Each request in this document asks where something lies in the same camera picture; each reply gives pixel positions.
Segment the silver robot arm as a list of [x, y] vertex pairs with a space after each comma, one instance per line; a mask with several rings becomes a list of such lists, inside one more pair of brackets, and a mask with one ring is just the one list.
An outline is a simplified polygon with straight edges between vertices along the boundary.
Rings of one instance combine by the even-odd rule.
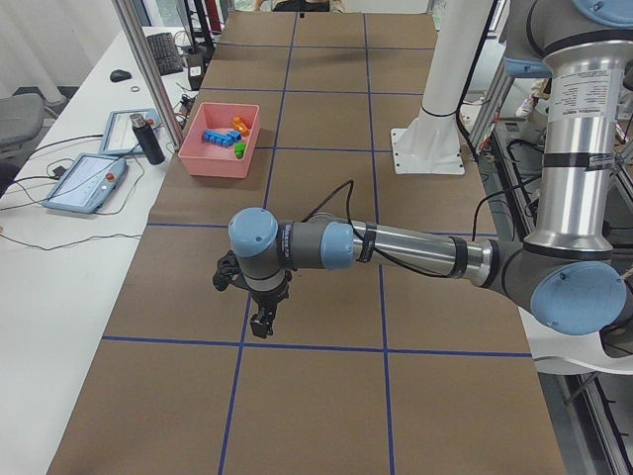
[[439, 237], [338, 219], [321, 209], [299, 222], [248, 208], [228, 226], [230, 248], [214, 286], [246, 290], [252, 332], [273, 332], [294, 271], [346, 269], [383, 259], [439, 279], [465, 278], [569, 335], [616, 322], [632, 293], [611, 266], [602, 224], [616, 165], [617, 104], [632, 57], [628, 1], [514, 1], [503, 66], [513, 78], [550, 78], [535, 229], [522, 242]]

